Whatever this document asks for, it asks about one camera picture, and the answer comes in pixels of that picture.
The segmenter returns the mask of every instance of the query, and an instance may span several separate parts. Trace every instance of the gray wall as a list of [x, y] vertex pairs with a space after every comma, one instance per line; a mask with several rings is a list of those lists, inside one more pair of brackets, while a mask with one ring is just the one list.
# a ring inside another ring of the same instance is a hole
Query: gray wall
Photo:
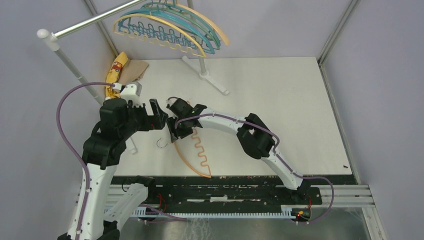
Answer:
[[[1, 239], [51, 240], [67, 230], [82, 171], [58, 133], [55, 112], [77, 80], [36, 32], [88, 16], [77, 0], [12, 0], [0, 8]], [[113, 57], [94, 26], [59, 43], [89, 81], [104, 81]], [[85, 89], [64, 104], [62, 125], [77, 150], [98, 111]]]
[[325, 66], [387, 237], [422, 239], [424, 1], [363, 0]]
[[[216, 54], [207, 54], [207, 58], [317, 57], [349, 1], [193, 0], [193, 4], [230, 40], [229, 46], [223, 46]], [[94, 0], [99, 11], [122, 2], [124, 0]], [[187, 0], [179, 2], [187, 5]], [[184, 55], [179, 50], [112, 33], [115, 20], [111, 17], [104, 22], [118, 50], [127, 52], [130, 57], [178, 59]], [[142, 21], [152, 23], [146, 18]]]

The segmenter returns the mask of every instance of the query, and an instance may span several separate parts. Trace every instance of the metal rod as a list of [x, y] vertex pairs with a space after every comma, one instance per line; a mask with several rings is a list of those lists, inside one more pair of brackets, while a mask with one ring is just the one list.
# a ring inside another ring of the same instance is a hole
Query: metal rod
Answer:
[[[67, 68], [73, 73], [73, 75], [76, 77], [76, 79], [78, 79], [80, 83], [88, 83], [86, 77], [83, 76], [83, 74], [78, 70], [74, 63], [72, 63], [69, 57], [66, 56], [66, 54], [61, 49], [54, 51], [54, 53], [60, 58], [60, 60], [62, 60], [62, 62], [67, 66]], [[100, 105], [103, 104], [105, 100], [99, 96], [93, 86], [86, 86], [85, 88]]]
[[319, 65], [323, 65], [325, 61], [327, 60], [327, 57], [331, 49], [334, 47], [337, 39], [339, 39], [340, 33], [345, 28], [346, 23], [348, 22], [349, 18], [352, 16], [352, 13], [356, 9], [360, 1], [361, 0], [351, 0], [350, 3], [347, 5], [346, 9], [344, 10], [343, 14], [340, 16], [340, 19], [337, 22], [337, 26], [328, 37], [327, 42], [325, 43], [321, 53], [319, 54], [319, 57], [318, 57]]
[[[82, 0], [82, 2], [84, 3], [85, 8], [87, 9], [87, 11], [90, 13], [91, 16], [96, 16], [97, 14], [99, 14], [97, 12], [96, 5], [94, 4], [92, 0]], [[116, 58], [119, 55], [118, 49], [115, 46], [115, 43], [112, 40], [111, 36], [109, 35], [103, 21], [100, 20], [96, 22], [96, 27], [98, 31], [100, 32], [101, 36], [103, 37], [103, 40], [107, 43], [107, 45], [109, 45], [110, 52]]]
[[[187, 6], [191, 9], [193, 9], [193, 10], [195, 9], [195, 7], [193, 5], [193, 0], [187, 0]], [[190, 18], [193, 21], [196, 21], [196, 19], [193, 15], [190, 15]], [[205, 58], [199, 57], [199, 64], [200, 64], [200, 73], [205, 74], [206, 73]]]
[[77, 23], [75, 25], [72, 25], [70, 27], [67, 27], [67, 28], [65, 28], [65, 29], [63, 29], [61, 31], [58, 31], [58, 32], [54, 33], [54, 36], [56, 38], [58, 38], [58, 39], [63, 38], [64, 36], [66, 36], [68, 34], [71, 34], [71, 33], [75, 32], [75, 31], [77, 31], [79, 29], [85, 28], [88, 25], [94, 24], [94, 23], [96, 23], [96, 22], [98, 22], [98, 21], [100, 21], [102, 19], [105, 19], [105, 18], [107, 18], [107, 17], [109, 17], [111, 15], [114, 15], [114, 14], [116, 14], [116, 13], [122, 11], [122, 10], [125, 10], [127, 8], [130, 8], [130, 7], [132, 7], [132, 6], [136, 5], [136, 4], [139, 4], [139, 3], [144, 2], [144, 1], [146, 1], [146, 0], [132, 0], [132, 1], [129, 1], [127, 3], [123, 3], [121, 5], [115, 6], [115, 7], [111, 8], [111, 9], [106, 10], [106, 11], [104, 11], [102, 13], [99, 13], [98, 15], [93, 16], [93, 17], [91, 17], [91, 18], [89, 18], [87, 20], [81, 21], [81, 22], [79, 22], [79, 23]]

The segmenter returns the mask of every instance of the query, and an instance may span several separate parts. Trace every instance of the purple cable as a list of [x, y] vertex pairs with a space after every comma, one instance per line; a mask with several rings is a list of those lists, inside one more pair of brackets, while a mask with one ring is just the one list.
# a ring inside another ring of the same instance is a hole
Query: purple cable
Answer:
[[138, 206], [148, 208], [148, 209], [152, 210], [153, 212], [156, 212], [158, 214], [162, 214], [164, 216], [167, 216], [168, 218], [171, 218], [171, 219], [163, 220], [163, 221], [150, 221], [149, 224], [161, 224], [161, 223], [169, 223], [169, 222], [186, 221], [187, 220], [187, 218], [184, 218], [184, 217], [177, 217], [177, 216], [169, 215], [168, 213], [164, 213], [163, 211], [158, 210], [158, 209], [156, 209], [152, 206], [146, 205], [146, 204], [140, 204]]
[[261, 127], [261, 126], [259, 126], [259, 125], [256, 125], [256, 124], [254, 124], [254, 123], [251, 123], [251, 122], [248, 122], [248, 121], [244, 121], [244, 120], [237, 120], [236, 118], [234, 118], [234, 117], [230, 117], [230, 116], [226, 116], [226, 115], [222, 115], [222, 114], [213, 114], [213, 113], [206, 113], [206, 114], [201, 114], [201, 115], [198, 115], [198, 116], [191, 116], [191, 117], [187, 117], [187, 118], [183, 118], [183, 119], [180, 119], [180, 120], [178, 120], [178, 121], [176, 121], [176, 123], [175, 123], [175, 128], [177, 128], [178, 127], [178, 124], [179, 123], [182, 123], [182, 122], [185, 122], [185, 121], [189, 121], [189, 120], [193, 120], [193, 119], [198, 119], [198, 118], [202, 118], [202, 117], [209, 117], [209, 116], [212, 116], [212, 117], [219, 117], [219, 118], [223, 118], [223, 119], [228, 119], [228, 120], [231, 120], [231, 121], [233, 121], [233, 122], [236, 122], [236, 123], [242, 123], [242, 124], [246, 124], [246, 125], [249, 125], [249, 126], [252, 126], [252, 127], [254, 127], [254, 128], [256, 128], [256, 129], [259, 129], [259, 130], [261, 130], [261, 131], [264, 131], [265, 133], [267, 133], [267, 134], [269, 134], [269, 135], [271, 135], [271, 136], [273, 136], [275, 139], [276, 139], [276, 143], [275, 143], [275, 145], [274, 145], [274, 147], [273, 147], [273, 149], [272, 149], [272, 151], [274, 152], [274, 154], [275, 154], [275, 156], [282, 162], [282, 164], [284, 164], [284, 166], [294, 175], [294, 176], [296, 176], [296, 177], [298, 177], [298, 178], [300, 178], [300, 179], [304, 179], [304, 180], [314, 180], [314, 179], [321, 179], [321, 180], [324, 180], [324, 181], [326, 181], [329, 185], [330, 185], [330, 188], [331, 188], [331, 201], [330, 201], [330, 204], [328, 205], [328, 208], [327, 208], [327, 210], [321, 215], [321, 216], [319, 216], [319, 217], [317, 217], [317, 218], [315, 218], [314, 220], [311, 220], [311, 221], [308, 221], [308, 222], [298, 222], [298, 223], [301, 223], [301, 224], [310, 224], [310, 223], [313, 223], [313, 222], [316, 222], [316, 221], [318, 221], [319, 219], [322, 219], [323, 217], [325, 217], [329, 212], [330, 212], [330, 210], [331, 210], [331, 208], [332, 208], [332, 206], [333, 206], [333, 203], [334, 203], [334, 196], [335, 196], [335, 193], [334, 193], [334, 187], [333, 187], [333, 184], [332, 184], [332, 182], [328, 179], [328, 178], [326, 178], [326, 177], [324, 177], [324, 176], [301, 176], [301, 175], [299, 175], [299, 174], [297, 174], [297, 173], [295, 173], [295, 172], [293, 172], [293, 168], [291, 168], [288, 164], [287, 164], [287, 162], [286, 161], [284, 161], [284, 159], [279, 155], [279, 154], [277, 154], [277, 146], [280, 144], [280, 138], [275, 134], [275, 133], [273, 133], [273, 132], [271, 132], [270, 130], [268, 130], [268, 129], [266, 129], [266, 128], [264, 128], [264, 127]]
[[[92, 86], [92, 85], [105, 85], [105, 86], [114, 86], [111, 83], [106, 83], [106, 82], [89, 82], [89, 83], [84, 83], [81, 85], [78, 85], [74, 88], [72, 88], [71, 90], [69, 90], [60, 100], [59, 105], [57, 106], [56, 109], [56, 124], [57, 124], [57, 129], [59, 130], [60, 136], [62, 137], [63, 141], [65, 142], [66, 146], [71, 150], [71, 152], [75, 155], [75, 157], [78, 159], [79, 163], [82, 166], [82, 170], [84, 171], [85, 174], [85, 189], [89, 190], [90, 189], [90, 173], [89, 173], [89, 169], [87, 168], [86, 164], [84, 163], [84, 160], [81, 158], [81, 156], [78, 154], [77, 150], [75, 150], [75, 148], [72, 146], [72, 144], [69, 142], [69, 140], [67, 139], [67, 137], [65, 136], [64, 130], [62, 129], [62, 124], [61, 124], [61, 108], [62, 105], [65, 102], [65, 99], [71, 94], [73, 93], [75, 90], [80, 89], [80, 88], [84, 88], [87, 86]], [[81, 230], [81, 225], [82, 225], [82, 221], [83, 221], [83, 216], [84, 216], [84, 212], [86, 210], [86, 205], [87, 205], [87, 199], [89, 197], [89, 193], [87, 191], [84, 191], [84, 198], [82, 200], [82, 204], [81, 204], [81, 211], [79, 211], [79, 217], [78, 217], [78, 223], [76, 226], [76, 231], [80, 231]], [[79, 234], [75, 234], [75, 240], [79, 240], [80, 239], [80, 235]]]

